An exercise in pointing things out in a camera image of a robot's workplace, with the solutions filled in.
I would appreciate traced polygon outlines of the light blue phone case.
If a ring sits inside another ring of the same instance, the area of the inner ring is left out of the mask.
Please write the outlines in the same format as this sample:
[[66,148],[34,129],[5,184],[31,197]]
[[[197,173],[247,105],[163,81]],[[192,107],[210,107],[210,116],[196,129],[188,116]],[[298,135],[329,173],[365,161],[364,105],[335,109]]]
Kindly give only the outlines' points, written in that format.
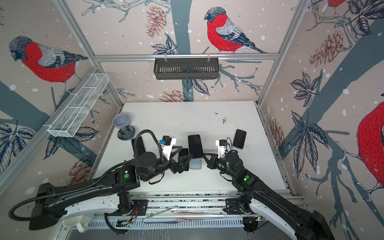
[[189,162],[190,170],[200,170],[202,168],[202,159],[191,159]]

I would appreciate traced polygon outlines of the black phone from case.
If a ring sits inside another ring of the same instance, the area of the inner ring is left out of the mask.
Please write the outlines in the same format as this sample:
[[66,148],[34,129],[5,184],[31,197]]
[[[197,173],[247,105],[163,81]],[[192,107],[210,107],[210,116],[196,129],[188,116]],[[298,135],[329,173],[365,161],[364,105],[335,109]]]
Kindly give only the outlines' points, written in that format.
[[188,156],[188,155],[189,155],[189,149],[181,149],[179,154],[178,154],[178,157],[181,158],[181,157]]

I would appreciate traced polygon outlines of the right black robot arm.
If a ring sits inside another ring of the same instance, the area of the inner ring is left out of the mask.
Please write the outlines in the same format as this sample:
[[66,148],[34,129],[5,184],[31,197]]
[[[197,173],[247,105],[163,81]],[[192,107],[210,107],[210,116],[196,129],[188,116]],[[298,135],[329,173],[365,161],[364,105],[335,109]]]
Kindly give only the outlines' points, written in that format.
[[231,177],[230,182],[241,193],[239,204],[244,213],[261,215],[292,240],[335,238],[322,214],[304,210],[273,191],[244,167],[237,151],[229,151],[222,158],[204,154],[204,160],[209,169]]

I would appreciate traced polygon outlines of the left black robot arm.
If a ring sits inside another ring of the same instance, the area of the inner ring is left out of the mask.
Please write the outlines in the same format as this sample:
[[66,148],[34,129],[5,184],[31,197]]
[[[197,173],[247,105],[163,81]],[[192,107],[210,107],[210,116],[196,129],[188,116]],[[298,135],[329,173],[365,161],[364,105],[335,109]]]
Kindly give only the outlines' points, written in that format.
[[143,130],[133,140],[134,158],[112,166],[100,177],[74,184],[55,187],[50,183],[39,186],[37,196],[13,206],[8,213],[14,221],[27,221],[30,230],[42,230],[60,220],[78,215],[103,214],[129,216],[129,223],[146,213],[148,201],[133,201],[130,191],[149,183],[167,170],[182,173],[189,167],[193,155],[174,160],[183,148],[176,146],[176,138],[163,136],[157,140],[150,130]]

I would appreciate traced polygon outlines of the dark grey flower dish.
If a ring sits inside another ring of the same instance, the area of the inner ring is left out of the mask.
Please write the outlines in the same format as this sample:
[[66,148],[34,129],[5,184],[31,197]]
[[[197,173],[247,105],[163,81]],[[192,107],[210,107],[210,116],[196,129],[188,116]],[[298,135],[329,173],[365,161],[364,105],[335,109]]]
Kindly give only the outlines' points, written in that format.
[[136,130],[133,126],[122,127],[118,131],[118,139],[122,141],[132,140],[135,136]]

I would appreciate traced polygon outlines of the lavender bowl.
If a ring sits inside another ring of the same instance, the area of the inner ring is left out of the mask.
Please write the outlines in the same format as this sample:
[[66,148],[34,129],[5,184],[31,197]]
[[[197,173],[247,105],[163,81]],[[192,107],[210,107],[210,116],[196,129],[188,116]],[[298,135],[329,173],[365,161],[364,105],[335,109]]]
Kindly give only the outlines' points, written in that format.
[[128,127],[131,125],[131,118],[126,113],[120,113],[113,118],[113,125],[118,129]]

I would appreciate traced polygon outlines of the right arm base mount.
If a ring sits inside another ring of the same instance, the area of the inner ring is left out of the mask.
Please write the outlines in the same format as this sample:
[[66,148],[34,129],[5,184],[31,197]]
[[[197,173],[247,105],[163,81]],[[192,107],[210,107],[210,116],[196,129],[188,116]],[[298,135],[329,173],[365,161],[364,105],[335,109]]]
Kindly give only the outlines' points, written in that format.
[[229,215],[262,215],[268,210],[267,206],[256,199],[225,199],[223,211]]

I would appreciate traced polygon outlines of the aluminium front rail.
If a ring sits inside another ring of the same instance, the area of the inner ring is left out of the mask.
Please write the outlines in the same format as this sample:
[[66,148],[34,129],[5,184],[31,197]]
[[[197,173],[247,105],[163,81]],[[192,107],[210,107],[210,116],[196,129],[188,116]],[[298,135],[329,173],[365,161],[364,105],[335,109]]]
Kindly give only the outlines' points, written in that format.
[[246,223],[265,221],[261,215],[229,215],[223,211],[225,199],[237,199],[238,195],[185,195],[185,196],[145,196],[136,195],[132,200],[148,200],[145,216],[108,217],[118,208],[118,196],[97,197],[93,200],[73,204],[65,210],[60,219],[94,215],[90,229],[117,230],[181,229],[240,227]]

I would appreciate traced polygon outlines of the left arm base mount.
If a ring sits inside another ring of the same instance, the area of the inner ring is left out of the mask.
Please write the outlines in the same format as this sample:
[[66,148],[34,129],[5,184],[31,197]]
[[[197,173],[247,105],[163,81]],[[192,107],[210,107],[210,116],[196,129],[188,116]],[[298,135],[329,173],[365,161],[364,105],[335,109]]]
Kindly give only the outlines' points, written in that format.
[[108,213],[108,217],[145,216],[148,208],[148,200],[131,200],[129,204],[118,204],[117,210]]

